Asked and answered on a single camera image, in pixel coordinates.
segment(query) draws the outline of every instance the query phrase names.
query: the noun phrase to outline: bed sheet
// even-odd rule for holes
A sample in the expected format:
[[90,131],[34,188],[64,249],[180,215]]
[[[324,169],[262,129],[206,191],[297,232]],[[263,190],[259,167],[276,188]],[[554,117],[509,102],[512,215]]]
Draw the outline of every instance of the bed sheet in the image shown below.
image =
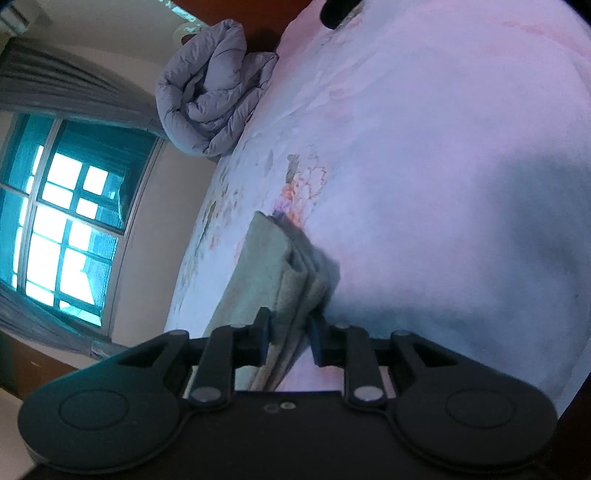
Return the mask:
[[200,336],[254,211],[334,265],[330,322],[412,330],[540,387],[591,367],[591,33],[560,0],[315,0],[223,157],[166,329]]

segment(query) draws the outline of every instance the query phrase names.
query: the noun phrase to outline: towel fold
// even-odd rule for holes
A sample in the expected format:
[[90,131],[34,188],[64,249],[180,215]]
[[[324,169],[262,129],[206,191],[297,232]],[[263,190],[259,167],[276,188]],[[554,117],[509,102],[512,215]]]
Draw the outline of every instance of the towel fold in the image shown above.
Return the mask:
[[261,307],[274,313],[267,363],[236,371],[237,390],[274,390],[303,345],[308,314],[325,298],[321,256],[281,219],[255,212],[238,263],[205,336],[223,325],[248,325]]

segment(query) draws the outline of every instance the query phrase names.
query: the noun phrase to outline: window frame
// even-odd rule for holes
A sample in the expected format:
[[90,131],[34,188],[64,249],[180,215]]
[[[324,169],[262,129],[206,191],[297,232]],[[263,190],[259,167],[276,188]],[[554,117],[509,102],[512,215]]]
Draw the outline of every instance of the window frame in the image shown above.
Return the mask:
[[[10,151],[10,147],[12,144],[12,138],[14,136],[15,131],[17,131],[20,120],[21,120],[21,113],[15,112],[13,114],[12,123],[8,130],[6,139],[2,148],[0,149],[0,171],[2,170],[5,162],[7,161],[8,154]],[[113,332],[114,327],[114,319],[116,313],[116,301],[118,299],[117,290],[119,286],[119,278],[121,276],[121,268],[124,261],[125,251],[128,246],[129,238],[131,237],[131,232],[133,230],[133,225],[135,222],[135,218],[137,215],[138,206],[140,200],[144,194],[145,187],[147,185],[148,179],[150,174],[154,169],[154,164],[156,158],[158,157],[162,146],[164,145],[164,139],[156,138],[154,141],[154,145],[152,146],[152,150],[148,155],[148,159],[144,166],[144,169],[141,173],[139,178],[138,185],[135,189],[134,196],[131,199],[131,203],[129,205],[129,211],[127,214],[127,218],[124,222],[123,228],[117,228],[114,226],[110,226],[104,224],[102,222],[96,221],[94,219],[85,217],[80,215],[72,210],[67,210],[60,206],[54,205],[51,202],[43,200],[40,196],[41,189],[45,182],[47,182],[47,176],[49,172],[50,160],[53,158],[54,154],[57,151],[59,140],[60,140],[60,133],[62,129],[65,127],[65,122],[60,119],[56,118],[53,121],[51,129],[47,135],[45,144],[43,145],[43,153],[39,160],[39,164],[37,167],[37,174],[34,176],[33,185],[31,188],[31,193],[22,192],[11,185],[0,181],[0,189],[3,189],[7,192],[13,193],[18,195],[23,199],[27,199],[27,211],[25,214],[25,220],[22,227],[22,242],[19,254],[19,261],[18,261],[18,276],[17,276],[17,291],[25,294],[26,283],[27,283],[27,269],[28,269],[28,260],[29,260],[29,250],[31,246],[31,239],[33,237],[33,224],[35,220],[35,214],[37,213],[37,208],[39,206],[46,206],[57,210],[63,213],[68,220],[80,222],[84,225],[87,225],[99,232],[106,233],[108,235],[112,235],[117,239],[117,247],[115,250],[115,255],[113,257],[113,261],[111,262],[111,273],[109,275],[109,281],[107,285],[106,297],[105,297],[105,305],[103,307],[103,313],[101,317],[101,327],[97,327],[91,325],[88,322],[85,322],[82,319],[74,317],[66,312],[62,312],[55,307],[46,306],[37,302],[34,299],[35,303],[42,306],[45,309],[48,309],[52,312],[52,314],[56,315],[61,320],[66,321],[70,326],[75,327],[81,333],[88,334],[91,333],[92,336],[100,336],[100,337],[107,337],[110,338]],[[84,192],[84,194],[88,193],[89,195],[93,195],[92,192]],[[63,262],[62,259],[62,252],[63,245],[60,247],[60,265]]]

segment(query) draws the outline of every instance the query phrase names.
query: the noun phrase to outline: air conditioner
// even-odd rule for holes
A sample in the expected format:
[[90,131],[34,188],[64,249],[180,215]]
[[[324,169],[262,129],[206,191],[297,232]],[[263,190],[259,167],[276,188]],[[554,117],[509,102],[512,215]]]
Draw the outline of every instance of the air conditioner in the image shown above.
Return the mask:
[[25,33],[41,14],[35,0],[14,0],[0,12],[0,31],[16,37]]

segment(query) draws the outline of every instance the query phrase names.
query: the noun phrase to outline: folded cloth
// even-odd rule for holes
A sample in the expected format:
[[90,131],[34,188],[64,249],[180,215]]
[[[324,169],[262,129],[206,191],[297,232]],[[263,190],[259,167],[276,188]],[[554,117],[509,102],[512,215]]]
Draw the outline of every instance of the folded cloth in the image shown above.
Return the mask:
[[255,212],[230,282],[204,335],[223,325],[249,325],[261,307],[274,317],[267,363],[236,372],[237,390],[274,390],[304,338],[308,314],[325,298],[323,260],[304,235],[281,219]]
[[205,157],[233,148],[268,89],[277,60],[270,52],[246,55],[244,28],[234,20],[198,32],[156,82],[158,116],[170,141]]

